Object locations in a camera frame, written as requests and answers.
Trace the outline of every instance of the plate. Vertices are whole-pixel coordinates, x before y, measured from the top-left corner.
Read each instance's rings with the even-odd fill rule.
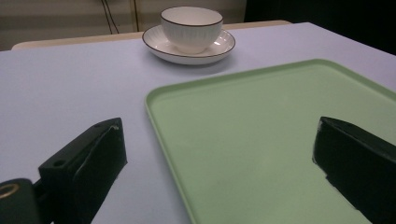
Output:
[[[370,223],[312,162],[320,117],[396,145],[396,93],[325,60],[160,87],[146,99],[191,223]]]
[[[221,30],[218,39],[204,52],[199,54],[186,54],[177,50],[163,33],[161,25],[154,26],[143,33],[143,41],[148,49],[156,56],[171,62],[189,65],[214,63],[227,57],[233,47],[235,39],[225,30]]]

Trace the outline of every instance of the black rim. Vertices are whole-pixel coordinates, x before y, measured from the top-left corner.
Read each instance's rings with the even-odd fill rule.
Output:
[[[233,37],[233,35],[231,35],[229,32],[227,32],[226,30],[221,30],[222,32],[225,32],[226,34],[228,34],[232,39],[233,39],[233,47],[232,48],[230,48],[230,49],[228,49],[227,51],[225,51],[225,52],[222,52],[221,54],[216,54],[216,55],[211,55],[211,56],[201,56],[201,57],[194,57],[194,56],[185,56],[185,55],[178,55],[178,54],[172,54],[172,53],[168,53],[168,52],[164,52],[164,51],[161,51],[161,50],[158,50],[158,49],[155,49],[155,48],[153,48],[152,46],[150,46],[147,42],[146,42],[146,40],[145,40],[145,35],[146,35],[146,33],[149,31],[149,30],[151,30],[151,29],[154,29],[154,28],[157,28],[157,27],[159,27],[160,25],[158,25],[158,26],[154,26],[154,27],[151,27],[151,28],[149,28],[147,31],[145,31],[145,33],[143,33],[143,42],[145,42],[145,44],[149,47],[149,48],[151,48],[151,49],[154,49],[155,51],[158,51],[158,52],[160,52],[160,53],[164,53],[164,54],[167,54],[167,55],[172,55],[172,56],[176,56],[176,57],[182,57],[182,58],[193,58],[193,59],[200,59],[200,58],[212,58],[212,57],[217,57],[217,56],[220,56],[220,55],[223,55],[223,54],[226,54],[226,53],[228,53],[228,52],[230,52],[234,47],[235,47],[235,45],[236,45],[236,41],[235,41],[235,38]]]
[[[163,17],[163,13],[164,13],[166,10],[171,9],[171,8],[176,8],[176,7],[169,7],[169,8],[167,8],[167,9],[164,9],[164,10],[161,12],[161,18],[162,18],[163,20],[168,21],[168,22],[173,23],[173,24],[177,24],[177,25],[181,25],[181,26],[200,27],[200,26],[215,25],[215,24],[218,24],[218,23],[223,22],[223,18],[222,18],[221,14],[220,14],[219,12],[217,12],[217,11],[215,11],[215,10],[212,10],[212,9],[208,9],[208,8],[204,8],[204,9],[219,13],[219,15],[221,16],[221,19],[220,19],[219,21],[216,21],[216,22],[213,22],[213,23],[209,23],[209,24],[205,24],[205,25],[188,25],[188,24],[178,23],[178,22],[174,22],[174,21],[169,21],[169,20],[167,20],[166,18]]]

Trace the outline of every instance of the bowl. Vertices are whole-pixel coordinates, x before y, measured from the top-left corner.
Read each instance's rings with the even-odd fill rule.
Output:
[[[202,7],[171,7],[161,13],[166,38],[187,54],[203,52],[221,32],[223,18],[214,10]]]

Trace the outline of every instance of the white saucer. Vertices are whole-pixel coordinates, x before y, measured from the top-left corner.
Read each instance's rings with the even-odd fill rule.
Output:
[[[143,41],[156,56],[171,62],[181,64],[214,63],[227,57],[235,46],[235,39],[225,30],[221,30],[218,39],[204,52],[186,54],[177,50],[163,33],[161,25],[154,26],[143,33]]]

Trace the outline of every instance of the table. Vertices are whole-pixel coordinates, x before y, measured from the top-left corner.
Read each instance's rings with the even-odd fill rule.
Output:
[[[189,223],[145,111],[172,83],[321,58],[396,91],[396,56],[309,22],[231,30],[232,54],[187,66],[126,39],[0,52],[0,181],[37,181],[37,167],[94,123],[122,118],[129,163],[93,223]]]

